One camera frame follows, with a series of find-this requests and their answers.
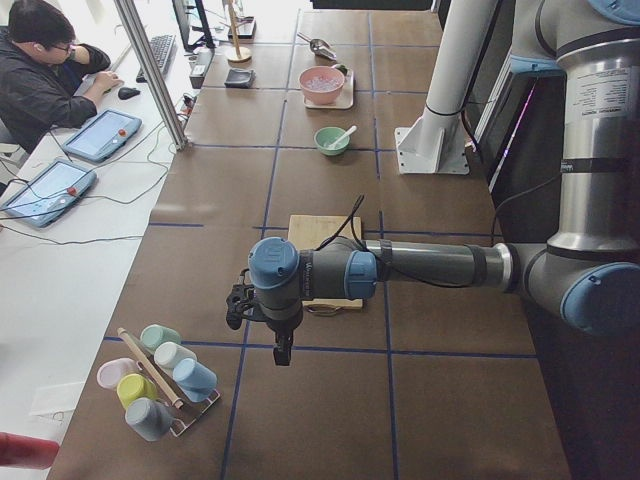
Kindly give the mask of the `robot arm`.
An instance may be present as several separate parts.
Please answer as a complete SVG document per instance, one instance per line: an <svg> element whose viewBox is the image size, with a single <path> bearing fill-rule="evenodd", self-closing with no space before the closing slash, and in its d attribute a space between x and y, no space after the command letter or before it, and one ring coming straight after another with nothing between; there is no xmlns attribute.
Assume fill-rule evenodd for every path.
<svg viewBox="0 0 640 480"><path fill-rule="evenodd" d="M492 247L335 234L313 250L259 241L227 298L226 321L266 324L273 356L291 360L308 300L367 299L387 280L444 288L494 286L532 300L590 334L639 322L639 245L627 225L639 163L639 5L635 1L520 1L513 72L566 76L557 232L542 244Z"/></svg>

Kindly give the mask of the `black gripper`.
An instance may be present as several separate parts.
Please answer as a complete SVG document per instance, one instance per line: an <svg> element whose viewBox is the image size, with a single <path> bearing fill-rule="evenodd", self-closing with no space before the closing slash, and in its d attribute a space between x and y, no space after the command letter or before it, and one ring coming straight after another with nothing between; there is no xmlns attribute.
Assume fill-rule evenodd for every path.
<svg viewBox="0 0 640 480"><path fill-rule="evenodd" d="M258 289L246 282L245 277L248 273L248 269L240 272L238 282L232 286L226 298L226 322L232 330L238 330L244 320L265 323L275 333L275 365L289 366L294 331L303 318L302 302L297 299L283 309L265 306L258 298Z"/></svg>

